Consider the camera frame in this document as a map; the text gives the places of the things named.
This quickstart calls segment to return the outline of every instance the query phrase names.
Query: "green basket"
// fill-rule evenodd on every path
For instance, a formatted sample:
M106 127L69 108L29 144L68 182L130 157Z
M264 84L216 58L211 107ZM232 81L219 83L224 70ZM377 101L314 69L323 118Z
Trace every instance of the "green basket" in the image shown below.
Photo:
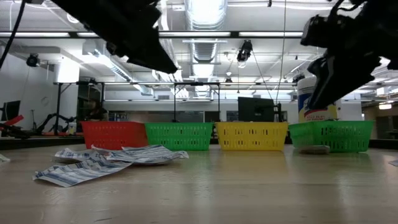
M161 144L178 151L209 149L213 123L146 123L149 144Z
M289 125L294 147L330 146L331 152L366 152L373 121L311 121Z

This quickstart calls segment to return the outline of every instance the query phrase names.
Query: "security camera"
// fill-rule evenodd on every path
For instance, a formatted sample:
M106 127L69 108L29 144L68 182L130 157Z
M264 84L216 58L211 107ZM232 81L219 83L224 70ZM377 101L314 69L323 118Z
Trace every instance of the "security camera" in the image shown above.
M30 54L29 58L26 60L26 64L29 67L39 67L40 66L40 59L38 54Z

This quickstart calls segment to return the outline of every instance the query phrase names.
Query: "ceiling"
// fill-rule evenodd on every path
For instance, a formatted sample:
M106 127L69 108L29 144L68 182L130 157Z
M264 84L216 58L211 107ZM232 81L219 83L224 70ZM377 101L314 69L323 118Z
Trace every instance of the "ceiling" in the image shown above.
M326 0L287 0L286 8L284 1L273 0L272 2L272 7L267 7L267 1L228 1L223 30L302 31L310 17L316 14L327 15L326 9L332 6ZM20 4L12 1L0 0L0 31L10 31L10 18L13 26L19 6ZM167 22L170 30L187 29L183 0L167 1ZM19 31L85 30L80 23L69 22L65 11L59 9L54 3L46 1L42 6L26 7ZM84 65L81 70L82 76L91 76L107 82L114 81L115 74L108 67L89 61L87 56L82 54L84 41L83 39L16 39L14 43L20 47L59 47L75 56ZM215 69L209 81L223 82L227 77L226 72L231 72L234 82L238 82L238 77L240 82L260 81L261 74L265 81L291 82L293 75L297 72L296 69L294 73L291 73L293 69L301 65L299 70L310 75L305 66L312 58L324 52L324 49L301 46L298 39L252 39L256 57L252 55L247 65L238 69L234 58L244 39L226 39L225 41L218 46ZM172 47L175 58L182 68L182 78L189 79L193 75L189 45L183 43L183 39L172 39ZM115 58L115 60L123 66L123 69L131 73L135 80L156 81L151 75L151 70L127 64L120 58ZM383 72L377 75L376 81L393 82L395 79L398 79L398 73ZM373 89L375 89L374 86L362 88L362 90Z

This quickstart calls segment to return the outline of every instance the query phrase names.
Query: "wooden table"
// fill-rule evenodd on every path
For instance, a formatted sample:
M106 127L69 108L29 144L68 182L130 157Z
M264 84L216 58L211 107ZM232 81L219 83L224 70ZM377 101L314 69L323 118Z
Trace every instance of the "wooden table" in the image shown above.
M0 152L0 223L398 223L398 151L211 149L70 188L32 181L61 148Z

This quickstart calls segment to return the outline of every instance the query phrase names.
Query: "red object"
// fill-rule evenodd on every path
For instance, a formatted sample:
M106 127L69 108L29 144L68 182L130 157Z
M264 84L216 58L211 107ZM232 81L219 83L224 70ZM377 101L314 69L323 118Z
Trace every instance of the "red object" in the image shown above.
M24 119L24 117L22 115L16 116L14 119L11 119L9 121L4 122L5 125L11 126L14 125L20 121L22 121Z
M81 122L87 149L91 145L102 149L121 150L124 147L148 145L145 124L138 122L85 121Z

